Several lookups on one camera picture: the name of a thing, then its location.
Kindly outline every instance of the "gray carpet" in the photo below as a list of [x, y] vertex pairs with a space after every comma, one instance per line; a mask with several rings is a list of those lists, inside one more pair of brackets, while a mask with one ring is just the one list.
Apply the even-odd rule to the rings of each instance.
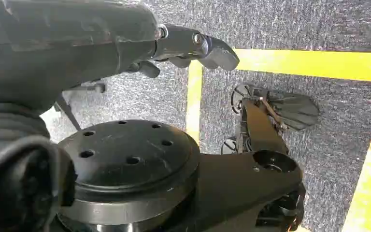
[[[362, 0], [145, 0], [161, 22], [193, 27], [236, 48], [371, 52], [371, 1]], [[160, 65], [162, 75], [108, 78], [105, 94], [66, 94], [83, 127], [124, 119], [152, 119], [185, 128], [187, 72]], [[218, 152], [234, 133], [232, 88], [244, 81], [311, 96], [318, 125], [288, 133], [291, 155], [305, 171], [308, 190], [303, 226], [340, 231], [371, 137], [371, 83], [245, 71], [204, 71], [201, 149]], [[218, 121], [226, 117], [223, 124]], [[74, 132], [49, 127], [55, 141]]]

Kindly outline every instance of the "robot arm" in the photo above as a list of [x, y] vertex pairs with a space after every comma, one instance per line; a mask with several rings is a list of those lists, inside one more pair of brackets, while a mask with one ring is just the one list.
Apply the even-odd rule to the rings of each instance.
[[[145, 152], [139, 151], [137, 157], [123, 157], [114, 160], [112, 167], [97, 169], [95, 164], [102, 162], [90, 164], [90, 159], [85, 160], [93, 155], [90, 150], [81, 153], [80, 144], [66, 144], [73, 139], [59, 145], [49, 141], [39, 114], [49, 109], [63, 90], [123, 72], [142, 72], [154, 78], [159, 69], [152, 60], [170, 61], [184, 68], [194, 59], [210, 69], [233, 70], [239, 63], [225, 42], [193, 29], [158, 25], [153, 14], [138, 1], [0, 0], [0, 231], [47, 230], [61, 206], [66, 206], [59, 214], [63, 225], [71, 230], [75, 226], [83, 228], [78, 231], [87, 231], [87, 227], [114, 231], [116, 225], [126, 231], [134, 231], [136, 226], [138, 231], [202, 231], [222, 221], [231, 222], [242, 212], [248, 212], [246, 217], [251, 220], [241, 228], [270, 222], [285, 231], [296, 228], [301, 221], [297, 206], [302, 204], [304, 191], [300, 169], [285, 153], [270, 154], [290, 163], [287, 171], [268, 174], [264, 167], [270, 162], [278, 165], [262, 153], [255, 159], [253, 153], [237, 157], [203, 155], [188, 135], [180, 131], [173, 134], [174, 128], [135, 122], [131, 126], [166, 130], [160, 134], [167, 135], [168, 140], [159, 145], [169, 147], [178, 140], [174, 144], [180, 147], [163, 152], [161, 157], [149, 157], [150, 147], [145, 145]], [[126, 123], [116, 122], [110, 128]], [[74, 136], [89, 138], [85, 132], [112, 135], [111, 130], [98, 125]], [[188, 153], [173, 156], [184, 151]], [[162, 161], [153, 166], [156, 158]], [[141, 160], [151, 164], [146, 168], [151, 175], [147, 170], [137, 170]], [[234, 167], [218, 174], [220, 169], [233, 165], [245, 168]], [[258, 174], [252, 173], [253, 165], [260, 170]], [[116, 170], [126, 176], [119, 183], [107, 183], [107, 176], [99, 177]], [[245, 181], [236, 182], [231, 177]], [[257, 187], [266, 178], [274, 183]], [[217, 194], [222, 188], [227, 190]], [[272, 204], [281, 197], [286, 197], [288, 206], [285, 201]], [[74, 198], [77, 200], [68, 208]], [[118, 213], [121, 217], [110, 217]], [[233, 228], [235, 223], [227, 226]]]

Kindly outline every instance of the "bolt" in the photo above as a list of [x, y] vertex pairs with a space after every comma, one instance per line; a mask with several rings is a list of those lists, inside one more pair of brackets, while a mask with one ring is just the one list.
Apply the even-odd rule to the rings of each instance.
[[243, 108], [243, 102], [239, 101], [237, 105], [237, 109], [241, 110]]
[[202, 36], [200, 33], [195, 33], [193, 36], [193, 41], [195, 44], [200, 44], [202, 43]]
[[155, 37], [156, 37], [156, 40], [162, 39], [166, 37], [166, 32], [164, 31], [163, 28], [157, 28]]

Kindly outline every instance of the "circular mounting plate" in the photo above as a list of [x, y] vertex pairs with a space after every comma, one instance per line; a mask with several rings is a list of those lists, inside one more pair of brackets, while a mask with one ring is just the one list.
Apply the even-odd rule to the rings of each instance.
[[140, 187], [178, 171], [189, 159], [189, 137], [153, 121], [127, 120], [98, 124], [59, 145], [71, 156], [81, 188], [114, 192]]

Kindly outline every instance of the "chair leg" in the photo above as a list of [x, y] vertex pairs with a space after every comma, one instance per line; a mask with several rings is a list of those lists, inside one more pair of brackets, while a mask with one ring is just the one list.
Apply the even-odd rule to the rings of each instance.
[[73, 112], [71, 111], [71, 107], [66, 103], [66, 100], [64, 99], [62, 94], [57, 98], [55, 102], [55, 108], [56, 107], [66, 114], [66, 116], [68, 117], [70, 122], [74, 125], [76, 130], [78, 131], [82, 130], [76, 118], [74, 117]]

